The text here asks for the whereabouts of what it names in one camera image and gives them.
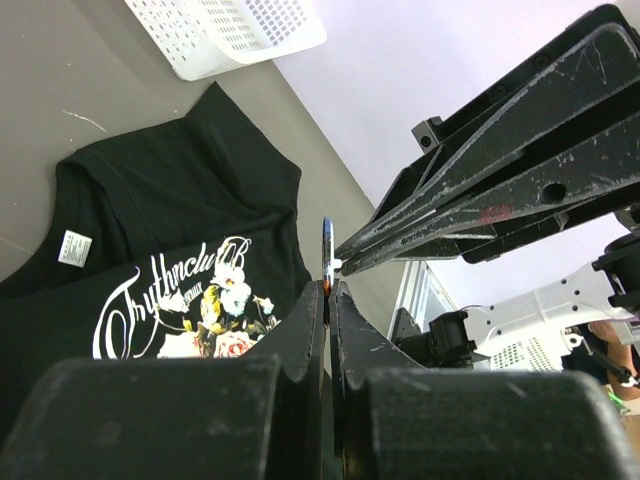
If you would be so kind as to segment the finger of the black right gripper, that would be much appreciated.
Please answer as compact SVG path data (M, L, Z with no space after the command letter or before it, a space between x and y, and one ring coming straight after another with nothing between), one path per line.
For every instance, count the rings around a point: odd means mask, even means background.
M639 204L639 117L631 115L485 190L434 210L420 197L338 256L352 275L404 258L471 264Z
M366 233L422 198L428 210L485 190L631 115L639 35L615 5L576 20L458 112L429 120L432 149L407 167Z

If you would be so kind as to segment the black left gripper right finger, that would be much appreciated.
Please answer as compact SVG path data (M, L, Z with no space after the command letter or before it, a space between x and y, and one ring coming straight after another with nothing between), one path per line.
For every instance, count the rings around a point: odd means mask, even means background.
M635 479L612 402L582 373L428 369L329 298L334 453L347 479Z

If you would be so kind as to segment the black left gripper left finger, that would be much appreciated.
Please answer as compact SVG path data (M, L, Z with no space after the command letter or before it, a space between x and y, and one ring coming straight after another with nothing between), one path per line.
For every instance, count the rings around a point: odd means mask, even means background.
M232 359L68 360L1 454L5 479L318 479L325 296Z

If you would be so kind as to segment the yellow blue round brooch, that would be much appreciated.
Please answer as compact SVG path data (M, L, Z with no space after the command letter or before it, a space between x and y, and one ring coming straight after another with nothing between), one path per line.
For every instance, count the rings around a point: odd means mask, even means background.
M323 321L329 325L329 297L335 283L335 273L342 268L342 261L335 257L335 231L332 220L323 218L322 223L322 284L324 293Z

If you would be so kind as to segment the black floral t-shirt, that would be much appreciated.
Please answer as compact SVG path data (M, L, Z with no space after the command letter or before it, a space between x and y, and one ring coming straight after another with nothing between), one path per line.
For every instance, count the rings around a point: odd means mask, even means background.
M1 284L2 434L63 360L234 357L262 340L311 278L301 176L218 84L60 161L49 231Z

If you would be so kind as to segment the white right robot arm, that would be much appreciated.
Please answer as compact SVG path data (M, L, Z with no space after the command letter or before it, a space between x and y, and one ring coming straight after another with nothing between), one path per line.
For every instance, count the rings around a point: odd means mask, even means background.
M340 245L343 275L398 259L500 257L607 214L639 214L639 35L605 4L447 120L397 177L373 218ZM467 307L404 341L428 366L540 347L553 369L580 324L639 311L638 227L551 284Z

